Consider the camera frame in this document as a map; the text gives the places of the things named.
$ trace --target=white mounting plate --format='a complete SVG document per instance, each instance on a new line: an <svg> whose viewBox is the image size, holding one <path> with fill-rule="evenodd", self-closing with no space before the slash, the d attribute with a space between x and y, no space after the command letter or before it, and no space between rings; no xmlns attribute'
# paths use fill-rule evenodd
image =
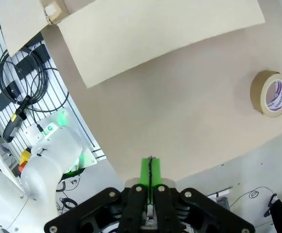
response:
<svg viewBox="0 0 282 233"><path fill-rule="evenodd" d="M76 131L77 133L77 124L74 121L72 114L70 113L70 111L67 108L62 108L59 111L57 111L56 113L53 113L49 116L47 116L44 119L41 119L40 121L38 121L37 123L43 128L46 129L46 127L48 127L49 124L51 123L55 123L58 126L62 126L62 127L67 127L67 128L72 128L74 129L74 131ZM29 143L34 146L36 145L40 140L42 140L44 138L43 134L38 130L36 124L33 124L31 126L29 126L28 128L26 128L24 130L24 133L29 141ZM79 162L79 168L84 168L87 166L92 166L97 164L97 160L95 159L94 155L92 154L88 144L86 143L86 141L81 137L82 139L82 143L83 143L83 152L81 157L83 159L80 159Z"/></svg>

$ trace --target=yellow label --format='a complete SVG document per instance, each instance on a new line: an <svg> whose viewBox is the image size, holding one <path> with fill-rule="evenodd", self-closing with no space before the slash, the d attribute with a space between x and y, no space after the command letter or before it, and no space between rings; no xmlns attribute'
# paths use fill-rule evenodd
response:
<svg viewBox="0 0 282 233"><path fill-rule="evenodd" d="M11 121L14 122L14 120L16 119L16 117L17 117L16 114L13 114L13 115L11 116L11 118L10 118Z"/></svg>

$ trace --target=beige paper sheet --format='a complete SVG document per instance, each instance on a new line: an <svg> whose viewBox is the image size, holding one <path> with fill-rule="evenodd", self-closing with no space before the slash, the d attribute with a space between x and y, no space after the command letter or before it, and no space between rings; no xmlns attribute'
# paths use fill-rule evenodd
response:
<svg viewBox="0 0 282 233"><path fill-rule="evenodd" d="M0 0L0 26L11 56L47 25L39 0Z"/></svg>
<svg viewBox="0 0 282 233"><path fill-rule="evenodd" d="M264 21L257 0L97 0L58 26L89 88L175 49Z"/></svg>
<svg viewBox="0 0 282 233"><path fill-rule="evenodd" d="M265 24L199 41L89 89L59 29L43 32L74 102L123 180L139 177L141 159L156 156L162 176L177 181L282 133L282 115L263 116L249 98L259 71L282 73L280 4L259 4Z"/></svg>

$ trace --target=roll of tape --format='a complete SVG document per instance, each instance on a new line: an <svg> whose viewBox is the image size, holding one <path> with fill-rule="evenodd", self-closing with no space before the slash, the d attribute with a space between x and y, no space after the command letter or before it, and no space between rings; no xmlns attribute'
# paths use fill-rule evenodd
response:
<svg viewBox="0 0 282 233"><path fill-rule="evenodd" d="M282 74L276 71L259 72L251 84L253 108L269 117L282 114Z"/></svg>

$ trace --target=white floor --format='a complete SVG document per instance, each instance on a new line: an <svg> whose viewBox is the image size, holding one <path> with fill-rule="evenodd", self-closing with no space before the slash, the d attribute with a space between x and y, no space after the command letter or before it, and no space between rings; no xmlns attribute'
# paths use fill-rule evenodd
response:
<svg viewBox="0 0 282 233"><path fill-rule="evenodd" d="M72 189L75 186L76 183L66 182L66 189ZM110 186L122 190L124 184L117 177L109 162L103 160L96 166L86 169L81 175L78 187L65 193L76 202L81 203ZM229 204L236 201L242 194L259 186L270 188L282 200L282 135L224 165L218 165L177 181L179 190L193 187L205 195L232 187L227 196ZM265 188L260 188L258 191L259 196L249 199L248 195L245 195L231 210L252 223L256 227L256 232L268 233L272 227L271 217L264 218L263 214L267 210L267 203L272 193ZM63 196L62 193L58 194L58 198Z"/></svg>

